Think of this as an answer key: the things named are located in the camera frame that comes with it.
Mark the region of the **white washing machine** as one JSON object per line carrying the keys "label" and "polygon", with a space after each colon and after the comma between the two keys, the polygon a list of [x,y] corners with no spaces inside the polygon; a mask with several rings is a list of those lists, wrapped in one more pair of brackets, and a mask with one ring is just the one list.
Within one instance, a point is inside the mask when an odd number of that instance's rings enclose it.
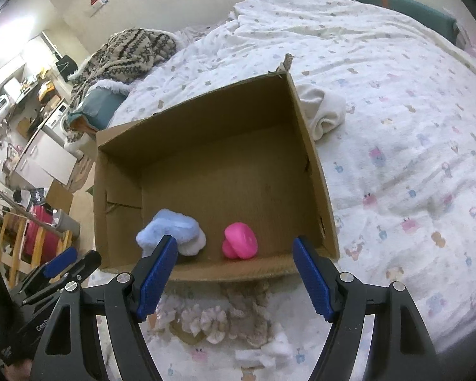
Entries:
{"label": "white washing machine", "polygon": [[70,127],[68,122],[69,106],[65,101],[60,101],[43,123],[42,131],[64,146],[68,141]]}

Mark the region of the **white small scrunchie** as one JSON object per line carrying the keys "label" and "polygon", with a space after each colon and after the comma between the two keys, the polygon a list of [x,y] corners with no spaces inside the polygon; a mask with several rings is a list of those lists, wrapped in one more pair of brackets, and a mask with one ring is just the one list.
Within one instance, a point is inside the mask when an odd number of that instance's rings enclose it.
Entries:
{"label": "white small scrunchie", "polygon": [[257,349],[238,350],[235,359],[243,368],[272,368],[283,364],[293,354],[293,348],[284,330],[272,335],[270,341]]}

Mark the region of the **black hanging garment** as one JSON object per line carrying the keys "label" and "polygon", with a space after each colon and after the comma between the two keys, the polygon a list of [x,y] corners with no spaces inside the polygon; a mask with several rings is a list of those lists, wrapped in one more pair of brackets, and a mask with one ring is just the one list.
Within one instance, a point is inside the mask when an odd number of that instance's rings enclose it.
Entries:
{"label": "black hanging garment", "polygon": [[65,54],[56,61],[56,68],[67,83],[69,77],[78,70],[78,65],[70,56]]}

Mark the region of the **teal headboard pad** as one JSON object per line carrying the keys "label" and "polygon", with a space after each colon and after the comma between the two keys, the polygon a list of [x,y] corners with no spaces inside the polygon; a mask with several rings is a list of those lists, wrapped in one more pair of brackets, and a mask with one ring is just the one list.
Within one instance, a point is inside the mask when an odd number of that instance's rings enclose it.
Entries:
{"label": "teal headboard pad", "polygon": [[442,35],[453,45],[458,39],[457,20],[441,11],[415,0],[355,0],[360,3],[377,5],[404,14]]}

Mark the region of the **grey trash bin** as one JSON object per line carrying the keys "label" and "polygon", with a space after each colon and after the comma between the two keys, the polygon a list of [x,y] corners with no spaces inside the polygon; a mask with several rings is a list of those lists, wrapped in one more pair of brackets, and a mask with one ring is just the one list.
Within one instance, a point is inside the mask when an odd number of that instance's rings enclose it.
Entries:
{"label": "grey trash bin", "polygon": [[71,231],[74,239],[77,239],[81,232],[81,224],[60,209],[53,210],[52,225],[57,231],[62,233]]}

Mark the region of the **white folded cloth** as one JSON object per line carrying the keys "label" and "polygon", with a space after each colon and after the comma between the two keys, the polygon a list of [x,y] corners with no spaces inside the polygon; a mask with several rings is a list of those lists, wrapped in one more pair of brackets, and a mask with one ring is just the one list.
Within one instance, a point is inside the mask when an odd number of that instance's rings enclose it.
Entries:
{"label": "white folded cloth", "polygon": [[321,140],[344,122],[347,103],[342,96],[313,84],[298,85],[296,92],[314,141]]}

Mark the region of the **light blue fluffy scrunchie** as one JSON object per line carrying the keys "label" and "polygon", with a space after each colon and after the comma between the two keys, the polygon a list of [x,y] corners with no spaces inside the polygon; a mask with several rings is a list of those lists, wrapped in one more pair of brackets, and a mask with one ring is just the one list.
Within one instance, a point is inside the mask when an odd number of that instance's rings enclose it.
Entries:
{"label": "light blue fluffy scrunchie", "polygon": [[161,209],[136,235],[142,256],[152,255],[164,236],[176,240],[178,252],[182,256],[196,256],[206,245],[206,236],[194,218]]}

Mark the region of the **cardboard piece on floor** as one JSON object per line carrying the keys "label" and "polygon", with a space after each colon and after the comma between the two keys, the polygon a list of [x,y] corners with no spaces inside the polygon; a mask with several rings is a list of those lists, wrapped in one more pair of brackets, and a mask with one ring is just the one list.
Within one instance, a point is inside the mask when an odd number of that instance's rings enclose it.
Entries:
{"label": "cardboard piece on floor", "polygon": [[73,199],[73,194],[69,192],[63,184],[58,182],[58,180],[54,180],[46,194],[45,202],[52,209],[61,210],[69,214]]}

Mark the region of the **beige ruffled scrunchie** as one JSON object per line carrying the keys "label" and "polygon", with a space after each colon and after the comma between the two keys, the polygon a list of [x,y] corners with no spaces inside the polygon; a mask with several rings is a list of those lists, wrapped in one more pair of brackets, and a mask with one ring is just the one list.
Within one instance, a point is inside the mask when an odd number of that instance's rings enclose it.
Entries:
{"label": "beige ruffled scrunchie", "polygon": [[162,296],[148,322],[153,332],[174,335],[190,346],[203,340],[217,345],[228,332],[227,312],[220,305],[203,309],[176,295]]}

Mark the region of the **open brown cardboard box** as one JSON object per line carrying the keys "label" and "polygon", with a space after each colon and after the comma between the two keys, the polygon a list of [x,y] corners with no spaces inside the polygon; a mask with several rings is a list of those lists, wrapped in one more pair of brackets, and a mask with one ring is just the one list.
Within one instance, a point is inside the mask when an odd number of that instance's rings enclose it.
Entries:
{"label": "open brown cardboard box", "polygon": [[[101,131],[93,189],[96,250],[119,273],[140,260],[137,233],[161,209],[194,218],[205,247],[180,257],[173,281],[292,274],[294,240],[340,256],[333,209],[296,87],[285,71],[249,78]],[[224,230],[242,222],[259,250],[228,259]]]}

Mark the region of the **teal orange cushion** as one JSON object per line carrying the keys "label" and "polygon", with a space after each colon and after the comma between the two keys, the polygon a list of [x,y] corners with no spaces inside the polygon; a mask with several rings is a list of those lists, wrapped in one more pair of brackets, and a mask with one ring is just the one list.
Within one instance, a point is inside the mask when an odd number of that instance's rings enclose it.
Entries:
{"label": "teal orange cushion", "polygon": [[105,130],[113,114],[126,99],[122,93],[97,87],[89,91],[81,104],[74,111],[68,113],[69,127],[78,132],[95,135]]}

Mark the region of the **brown patterned scrunchie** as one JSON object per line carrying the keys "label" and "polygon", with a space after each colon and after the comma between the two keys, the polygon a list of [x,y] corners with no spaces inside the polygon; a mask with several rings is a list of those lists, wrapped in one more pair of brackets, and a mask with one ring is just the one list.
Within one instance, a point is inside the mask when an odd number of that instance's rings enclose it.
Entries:
{"label": "brown patterned scrunchie", "polygon": [[221,293],[229,303],[228,338],[245,341],[252,348],[266,345],[272,323],[269,282],[222,283]]}

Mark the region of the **pink scrunchie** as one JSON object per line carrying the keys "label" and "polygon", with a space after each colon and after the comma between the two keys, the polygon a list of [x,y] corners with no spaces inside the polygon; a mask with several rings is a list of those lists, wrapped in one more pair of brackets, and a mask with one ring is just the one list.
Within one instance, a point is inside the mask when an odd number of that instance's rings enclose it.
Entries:
{"label": "pink scrunchie", "polygon": [[259,246],[252,229],[245,223],[236,222],[225,228],[221,250],[228,259],[247,260],[257,255]]}

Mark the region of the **yellow wooden chair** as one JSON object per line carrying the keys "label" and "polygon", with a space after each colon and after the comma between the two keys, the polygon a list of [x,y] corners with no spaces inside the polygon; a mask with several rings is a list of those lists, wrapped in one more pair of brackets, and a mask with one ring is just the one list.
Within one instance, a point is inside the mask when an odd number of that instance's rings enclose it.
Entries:
{"label": "yellow wooden chair", "polygon": [[72,232],[48,231],[14,210],[0,219],[0,267],[9,288],[36,267],[51,261],[69,248]]}

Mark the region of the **patterned knit fleece blanket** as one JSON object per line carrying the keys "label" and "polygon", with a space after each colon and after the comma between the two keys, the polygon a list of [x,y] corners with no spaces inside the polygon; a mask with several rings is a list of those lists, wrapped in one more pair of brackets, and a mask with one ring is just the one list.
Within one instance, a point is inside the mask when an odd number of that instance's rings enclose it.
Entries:
{"label": "patterned knit fleece blanket", "polygon": [[[133,28],[112,35],[69,77],[72,85],[69,113],[97,87],[122,93],[127,98],[136,80],[173,57],[178,49],[175,36],[164,31]],[[66,143],[76,142],[84,134],[87,133],[70,128]]]}

